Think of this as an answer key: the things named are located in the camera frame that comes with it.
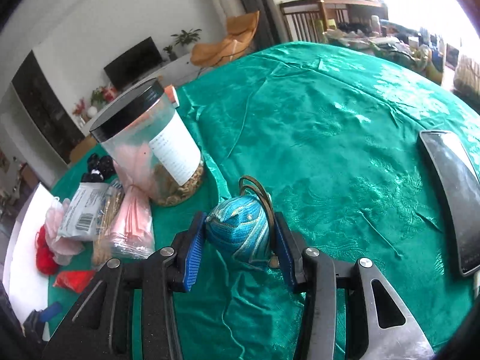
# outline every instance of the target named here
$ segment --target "gray curtain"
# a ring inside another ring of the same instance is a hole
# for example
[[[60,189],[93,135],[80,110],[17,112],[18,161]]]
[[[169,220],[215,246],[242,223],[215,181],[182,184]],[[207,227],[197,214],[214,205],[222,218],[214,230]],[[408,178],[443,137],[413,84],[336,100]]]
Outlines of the gray curtain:
[[[247,13],[260,11],[258,29],[255,35],[255,45],[258,50],[280,43],[280,37],[275,26],[272,12],[266,0],[241,0]]]

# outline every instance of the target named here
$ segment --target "barcode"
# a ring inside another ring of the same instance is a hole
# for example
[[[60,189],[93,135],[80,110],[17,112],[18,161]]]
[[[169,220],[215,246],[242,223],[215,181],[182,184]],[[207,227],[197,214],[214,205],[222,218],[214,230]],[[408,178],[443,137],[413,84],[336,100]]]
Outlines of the barcode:
[[[92,221],[93,221],[93,214],[81,214],[80,218],[78,218],[75,228],[77,230],[88,231],[90,229],[90,225]]]

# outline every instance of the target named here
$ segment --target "black jar lid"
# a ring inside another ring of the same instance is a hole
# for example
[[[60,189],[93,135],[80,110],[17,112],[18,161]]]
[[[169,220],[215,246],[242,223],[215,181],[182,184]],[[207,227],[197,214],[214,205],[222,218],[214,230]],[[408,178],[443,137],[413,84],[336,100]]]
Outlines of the black jar lid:
[[[90,133],[100,143],[114,137],[154,105],[163,92],[154,78],[123,93],[93,122]]]

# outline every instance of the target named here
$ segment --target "transparent jar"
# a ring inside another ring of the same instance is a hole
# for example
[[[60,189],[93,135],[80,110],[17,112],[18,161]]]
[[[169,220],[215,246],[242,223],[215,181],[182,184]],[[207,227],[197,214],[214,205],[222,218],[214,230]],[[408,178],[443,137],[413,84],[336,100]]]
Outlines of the transparent jar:
[[[205,176],[200,150],[157,79],[123,93],[90,133],[161,206],[191,197]]]

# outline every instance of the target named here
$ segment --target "plant pot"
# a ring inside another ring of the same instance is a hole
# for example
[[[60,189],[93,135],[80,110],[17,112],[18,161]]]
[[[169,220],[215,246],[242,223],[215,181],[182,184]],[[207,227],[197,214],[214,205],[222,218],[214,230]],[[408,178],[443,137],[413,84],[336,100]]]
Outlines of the plant pot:
[[[190,53],[191,53],[191,50],[194,49],[195,44],[196,44],[196,43],[189,43],[189,44],[184,44],[184,45],[183,45],[183,48],[185,49],[185,51],[187,52],[187,54],[190,54]]]
[[[173,51],[169,53],[169,59],[171,62],[175,61],[177,58],[177,55]]]

